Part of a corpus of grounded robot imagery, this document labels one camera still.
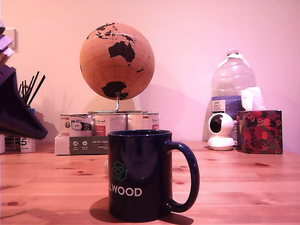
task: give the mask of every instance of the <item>globe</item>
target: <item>globe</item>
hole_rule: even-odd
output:
[[[84,41],[80,69],[86,83],[99,95],[130,99],[146,89],[154,73],[154,54],[136,29],[110,23],[98,27]]]

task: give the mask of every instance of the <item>wall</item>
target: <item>wall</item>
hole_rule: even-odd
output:
[[[18,80],[39,70],[46,80],[32,107],[53,141],[61,113],[105,110],[79,68],[87,35],[110,22],[138,29],[150,42],[155,72],[122,110],[159,112],[160,127],[179,141],[207,140],[211,79],[226,51],[238,48],[252,66],[267,109],[283,112],[284,149],[298,151],[300,1],[298,0],[2,0],[1,20],[18,32],[9,61]]]

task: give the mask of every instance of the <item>wooden tabletop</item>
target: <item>wooden tabletop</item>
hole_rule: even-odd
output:
[[[188,142],[200,169],[194,206],[149,224],[300,224],[300,155],[251,155],[206,149]],[[173,197],[189,194],[188,164],[173,153]],[[55,156],[54,144],[21,154],[7,151],[1,163],[2,225],[122,223],[108,212],[107,155]]]

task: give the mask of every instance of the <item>black stick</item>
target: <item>black stick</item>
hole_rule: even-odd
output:
[[[37,80],[38,74],[39,74],[39,71],[37,72],[37,75],[36,75],[36,78],[35,78],[35,79],[34,79],[34,81],[33,81],[32,87],[31,87],[31,89],[29,90],[29,93],[28,93],[28,95],[26,96],[26,99],[25,99],[25,103],[26,103],[26,104],[27,104],[27,102],[28,102],[28,99],[29,99],[29,97],[30,97],[30,94],[31,94],[31,92],[32,92],[33,86],[34,86],[34,84],[36,83],[36,80]]]
[[[26,88],[26,80],[25,80],[25,92],[24,92],[24,98],[25,98],[26,93],[27,93],[27,88]]]
[[[22,81],[22,98],[24,98],[24,81]]]
[[[22,87],[22,84],[20,84],[20,87],[19,87],[19,94],[21,94],[21,93],[20,93],[20,91],[21,91],[21,87]]]
[[[45,79],[45,78],[46,78],[46,76],[44,75],[44,76],[43,76],[43,78],[42,78],[42,80],[41,80],[41,82],[38,84],[36,91],[33,93],[33,96],[32,96],[32,98],[30,99],[30,101],[29,101],[28,105],[30,105],[30,104],[31,104],[31,102],[32,102],[33,98],[34,98],[34,97],[35,97],[35,95],[37,94],[37,92],[38,92],[38,89],[41,87],[41,85],[42,85],[42,83],[44,82],[44,79]]]
[[[34,79],[34,76],[32,76],[32,79],[31,79],[30,84],[29,84],[29,86],[28,86],[28,90],[27,90],[27,92],[26,92],[26,95],[25,95],[25,99],[24,99],[24,100],[28,99],[27,96],[28,96],[29,91],[30,91],[30,89],[31,89],[31,84],[32,84],[32,82],[33,82],[33,79]]]

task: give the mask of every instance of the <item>metal globe stand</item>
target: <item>metal globe stand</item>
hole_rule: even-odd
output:
[[[132,110],[132,111],[119,111],[120,93],[117,92],[116,109],[114,110],[101,110],[101,111],[89,111],[88,114],[106,114],[106,113],[147,113],[148,111]]]

